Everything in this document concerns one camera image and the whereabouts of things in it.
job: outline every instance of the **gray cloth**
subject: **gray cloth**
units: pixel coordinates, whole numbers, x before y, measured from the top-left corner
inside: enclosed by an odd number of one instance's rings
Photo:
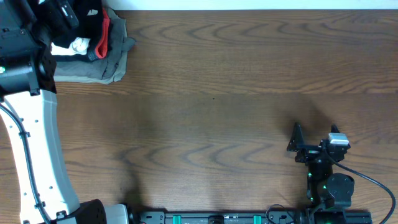
[[[111,19],[108,37],[108,54],[94,62],[57,62],[56,82],[103,83],[120,81],[126,74],[127,53],[135,40],[127,37],[126,20],[120,19],[112,9],[107,9]]]

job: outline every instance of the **thin wire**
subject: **thin wire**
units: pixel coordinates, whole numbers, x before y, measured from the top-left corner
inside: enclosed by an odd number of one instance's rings
[[[387,222],[387,220],[391,217],[391,215],[394,213],[394,210],[396,209],[396,198],[395,198],[394,194],[390,191],[390,189],[388,189],[388,188],[387,188],[386,186],[384,186],[382,183],[380,183],[380,182],[378,182],[378,181],[376,181],[376,180],[374,180],[374,179],[372,179],[372,178],[370,178],[370,177],[368,177],[368,176],[366,176],[366,175],[364,175],[364,174],[361,174],[361,173],[358,172],[358,171],[355,171],[355,170],[353,170],[353,169],[350,169],[350,168],[348,168],[348,167],[345,167],[345,166],[343,166],[343,165],[337,163],[337,162],[329,155],[329,153],[327,153],[326,148],[323,148],[323,151],[325,152],[327,158],[329,159],[329,161],[330,161],[332,164],[334,164],[334,165],[336,165],[336,166],[338,166],[338,167],[340,167],[340,168],[342,168],[342,169],[344,169],[344,170],[347,170],[348,172],[351,172],[351,173],[353,173],[353,174],[356,174],[356,175],[358,175],[358,176],[360,176],[360,177],[362,177],[362,178],[364,178],[364,179],[366,179],[366,180],[368,180],[368,181],[370,181],[370,182],[376,184],[377,186],[379,186],[379,187],[381,187],[382,189],[384,189],[384,190],[390,195],[391,200],[392,200],[391,209],[390,209],[390,211],[388,212],[388,214],[386,215],[386,217],[380,222],[380,224],[384,224],[385,222]]]
[[[269,219],[269,217],[268,217],[268,211],[269,211],[272,207],[275,207],[275,206],[280,206],[280,207],[282,207],[282,208],[285,210],[285,212],[292,218],[293,221],[290,222],[290,223],[287,223],[287,224],[294,223],[294,217],[287,211],[287,209],[286,209],[283,205],[279,205],[279,204],[273,204],[273,205],[271,205],[270,207],[268,207],[268,209],[267,209],[267,211],[266,211],[266,218],[268,219],[268,221],[269,221],[270,223],[276,224],[276,223],[274,223],[273,221],[271,221],[271,220]]]
[[[28,133],[25,131],[24,126],[19,121],[19,119],[11,111],[9,111],[9,109],[7,109],[2,104],[0,104],[0,109],[3,110],[13,120],[13,122],[15,122],[15,124],[18,127],[19,136],[21,137],[22,143],[24,145],[27,172],[29,175],[30,187],[32,188],[33,198],[35,199],[36,206],[39,209],[39,212],[40,212],[45,224],[51,224],[51,221],[49,220],[49,218],[47,218],[47,215],[45,214],[43,203],[40,201],[39,193],[37,191],[36,181],[35,181],[33,167],[32,167],[32,159],[30,158],[29,145],[27,143]]]

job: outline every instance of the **wood grain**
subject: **wood grain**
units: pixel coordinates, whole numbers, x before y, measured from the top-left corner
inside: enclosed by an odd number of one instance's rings
[[[398,192],[395,11],[118,14],[137,39],[123,80],[57,84],[63,153],[82,202],[302,207],[306,168],[285,151],[295,121],[314,144],[336,123],[352,145],[342,163]],[[0,139],[0,223],[15,223],[19,183],[2,126]],[[388,194],[354,178],[352,208],[378,223]]]

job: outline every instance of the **white background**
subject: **white background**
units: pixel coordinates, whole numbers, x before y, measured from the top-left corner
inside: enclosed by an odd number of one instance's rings
[[[115,10],[398,9],[398,0],[103,0]]]

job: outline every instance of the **green strip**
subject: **green strip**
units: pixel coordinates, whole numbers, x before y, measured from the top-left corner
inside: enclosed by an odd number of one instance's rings
[[[181,224],[181,216],[180,215],[173,216],[173,224]]]
[[[254,224],[261,224],[261,216],[260,215],[255,215],[253,217]]]

